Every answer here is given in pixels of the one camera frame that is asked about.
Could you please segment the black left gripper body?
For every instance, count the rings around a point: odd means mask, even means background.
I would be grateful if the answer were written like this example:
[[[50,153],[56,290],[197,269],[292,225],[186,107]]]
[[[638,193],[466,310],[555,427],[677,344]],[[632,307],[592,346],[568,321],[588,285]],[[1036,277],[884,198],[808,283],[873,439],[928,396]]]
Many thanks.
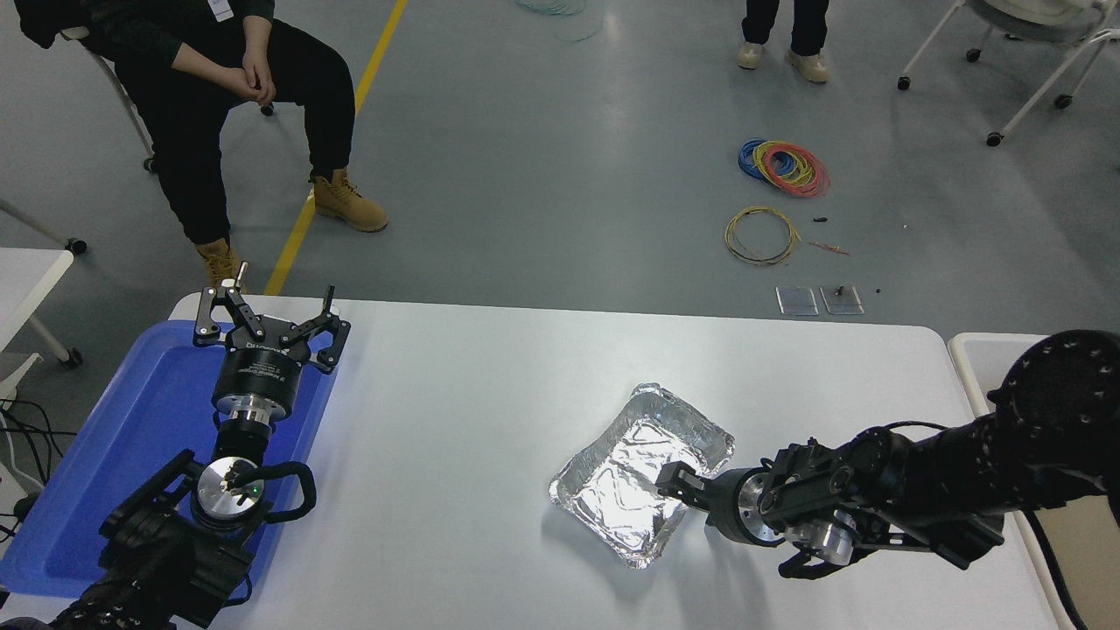
[[[295,323],[289,319],[263,318],[261,324],[264,340],[252,339],[246,325],[228,331],[227,354],[213,387],[213,406],[220,413],[231,411],[236,400],[249,396],[269,400],[276,413],[292,411],[311,348],[304,340],[292,348],[280,348],[281,339],[293,335]]]

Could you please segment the seated person's left hand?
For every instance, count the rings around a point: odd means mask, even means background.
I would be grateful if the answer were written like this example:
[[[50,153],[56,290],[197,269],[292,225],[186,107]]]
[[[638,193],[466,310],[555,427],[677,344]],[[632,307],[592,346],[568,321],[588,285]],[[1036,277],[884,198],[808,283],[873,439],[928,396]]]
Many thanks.
[[[241,70],[248,81],[248,100],[251,99],[261,108],[272,106],[276,100],[276,81],[272,78],[267,53],[259,49],[248,49],[241,56]]]

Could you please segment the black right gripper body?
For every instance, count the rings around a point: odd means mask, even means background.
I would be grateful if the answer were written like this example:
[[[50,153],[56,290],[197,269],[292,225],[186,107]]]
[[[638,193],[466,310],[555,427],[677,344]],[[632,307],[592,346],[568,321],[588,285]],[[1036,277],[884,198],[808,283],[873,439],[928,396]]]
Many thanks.
[[[763,471],[763,467],[731,469],[704,483],[709,507],[704,525],[715,527],[729,541],[763,546],[760,536],[752,532],[744,522],[746,508],[740,506],[743,487]]]

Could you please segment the seated person's right hand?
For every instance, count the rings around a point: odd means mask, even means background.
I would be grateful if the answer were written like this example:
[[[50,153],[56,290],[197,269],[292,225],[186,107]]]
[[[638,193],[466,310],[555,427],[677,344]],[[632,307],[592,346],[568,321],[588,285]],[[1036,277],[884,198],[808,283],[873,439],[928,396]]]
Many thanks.
[[[243,68],[220,66],[217,77],[213,80],[220,87],[227,89],[241,102],[256,102],[263,92],[259,87],[249,84],[248,75]]]

